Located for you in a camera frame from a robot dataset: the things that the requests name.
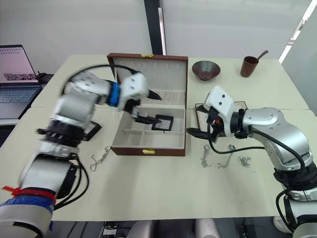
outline brown cup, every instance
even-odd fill
[[[240,71],[241,76],[245,78],[249,77],[253,73],[258,63],[259,60],[253,56],[245,57]]]

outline white wall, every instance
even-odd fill
[[[310,0],[161,0],[168,55],[278,59]]]
[[[317,9],[308,19],[282,65],[309,108],[317,115]]]
[[[0,0],[0,44],[47,73],[71,54],[152,53],[143,0]]]

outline laptop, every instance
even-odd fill
[[[23,46],[0,46],[0,119],[20,119],[41,89]]]

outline red tape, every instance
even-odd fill
[[[19,187],[12,188],[9,186],[4,186],[2,189],[10,191],[13,196],[23,195],[23,194],[34,194],[34,195],[39,195],[39,196],[50,198],[54,201],[54,204],[56,202],[56,198],[52,193],[42,191],[42,190],[35,190],[35,189],[23,189],[23,190],[21,190],[21,188],[19,188]]]

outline metal clasp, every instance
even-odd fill
[[[154,55],[150,55],[150,54],[142,54],[141,57],[143,58],[153,58]]]
[[[142,150],[143,154],[155,154],[155,150],[153,149],[144,149]]]

